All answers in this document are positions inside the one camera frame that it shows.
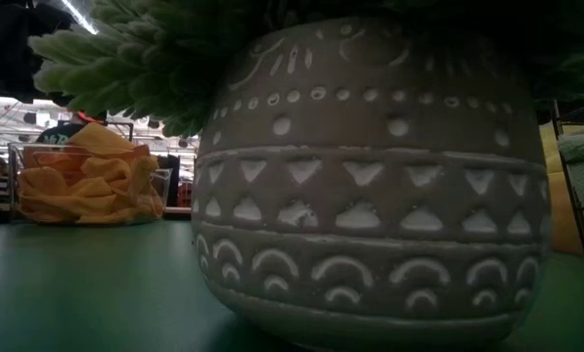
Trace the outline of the orange microfiber towel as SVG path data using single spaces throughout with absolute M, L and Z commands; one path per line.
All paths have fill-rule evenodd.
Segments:
M 52 166 L 29 168 L 19 176 L 20 211 L 38 223 L 124 224 L 158 219 L 161 197 L 152 176 L 157 160 L 88 157 L 67 177 Z
M 90 123 L 64 145 L 24 147 L 22 161 L 27 168 L 52 167 L 58 171 L 79 171 L 90 157 L 118 158 L 130 163 L 138 157 L 150 155 L 148 146 L 136 146 L 104 125 Z

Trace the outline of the grey patterned ceramic pot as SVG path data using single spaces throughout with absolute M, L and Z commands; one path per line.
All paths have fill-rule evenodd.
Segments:
M 487 38 L 313 22 L 232 61 L 195 163 L 211 293 L 317 350 L 506 338 L 550 247 L 528 87 Z

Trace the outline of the clear plastic bin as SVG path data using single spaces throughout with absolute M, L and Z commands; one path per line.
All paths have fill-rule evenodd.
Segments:
M 141 223 L 148 223 L 154 222 L 160 219 L 163 215 L 163 212 L 166 207 L 168 191 L 170 189 L 170 179 L 172 170 L 170 168 L 161 168 L 158 165 L 158 170 L 152 176 L 152 183 L 154 189 L 158 192 L 161 197 L 162 205 L 163 205 L 163 212 L 158 219 L 149 220 L 149 221 L 140 221 L 134 223 L 124 223 L 124 224 L 107 224 L 107 225 L 83 225 L 83 224 L 70 224 L 70 223 L 38 223 L 28 219 L 21 211 L 20 211 L 20 198 L 19 198 L 19 176 L 20 174 L 29 169 L 23 165 L 22 161 L 22 152 L 23 148 L 26 146 L 31 147 L 41 147 L 41 144 L 31 144 L 31 143 L 15 143 L 10 144 L 8 146 L 9 152 L 9 188 L 10 188 L 10 206 L 11 206 L 11 213 L 16 219 L 22 219 L 27 222 L 32 222 L 36 224 L 42 225 L 66 225 L 66 226 L 124 226 L 124 225 L 131 225 L 131 224 L 141 224 Z M 73 177 L 79 173 L 79 171 L 64 171 L 67 177 Z

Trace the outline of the grey-green artificial succulent plant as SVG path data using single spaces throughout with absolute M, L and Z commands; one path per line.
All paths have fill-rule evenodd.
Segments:
M 507 65 L 534 100 L 584 97 L 584 0 L 94 0 L 94 31 L 32 36 L 42 64 L 35 87 L 87 116 L 122 112 L 163 123 L 166 136 L 194 136 L 234 57 L 266 55 L 265 35 L 326 23 L 351 39 L 365 18 L 419 49 L 424 68 Z

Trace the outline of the yellow plastic bin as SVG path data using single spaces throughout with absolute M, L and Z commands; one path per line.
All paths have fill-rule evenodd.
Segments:
M 582 246 L 575 223 L 566 178 L 562 170 L 553 124 L 540 125 L 540 137 L 546 159 L 553 217 L 553 250 L 579 255 Z

